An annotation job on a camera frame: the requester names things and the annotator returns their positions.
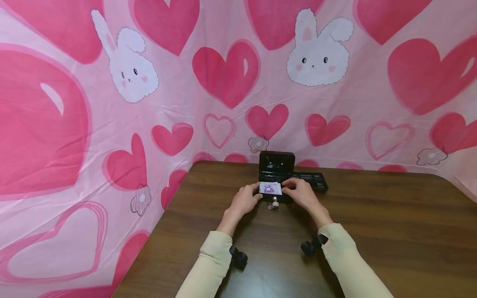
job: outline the black lock box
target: black lock box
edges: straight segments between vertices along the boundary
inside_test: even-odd
[[[318,192],[326,192],[328,185],[322,173],[294,172],[295,154],[291,152],[262,151],[259,162],[259,181],[282,183],[288,178],[295,177],[310,183],[311,188]],[[279,203],[292,203],[293,200],[286,194],[263,194],[263,200],[272,202],[273,197]]]

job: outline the wooden table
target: wooden table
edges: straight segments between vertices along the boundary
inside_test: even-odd
[[[321,202],[395,297],[477,297],[477,205],[453,185],[434,175],[320,171],[330,188]],[[174,297],[233,195],[257,176],[256,164],[196,163],[114,298]],[[260,202],[234,236],[247,267],[232,268],[217,297],[343,297],[323,253],[301,252],[315,234],[299,207]]]

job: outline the cream long sleeve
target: cream long sleeve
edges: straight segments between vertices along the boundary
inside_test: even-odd
[[[355,242],[340,224],[326,225],[319,233],[328,237],[322,249],[346,298],[393,297],[360,256]],[[213,298],[230,266],[232,257],[228,250],[231,246],[229,235],[210,232],[176,298]]]

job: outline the fabric backdrop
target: fabric backdrop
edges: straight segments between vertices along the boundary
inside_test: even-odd
[[[291,151],[476,200],[474,0],[0,9],[2,297],[110,296],[198,160]]]

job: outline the right hand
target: right hand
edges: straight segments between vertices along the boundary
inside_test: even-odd
[[[311,185],[303,179],[290,178],[281,183],[282,192],[289,195],[295,203],[305,208],[308,212],[313,206],[319,204]]]
[[[328,210],[318,201],[308,182],[303,179],[290,178],[281,184],[284,186],[281,191],[308,211],[318,229],[333,223]]]

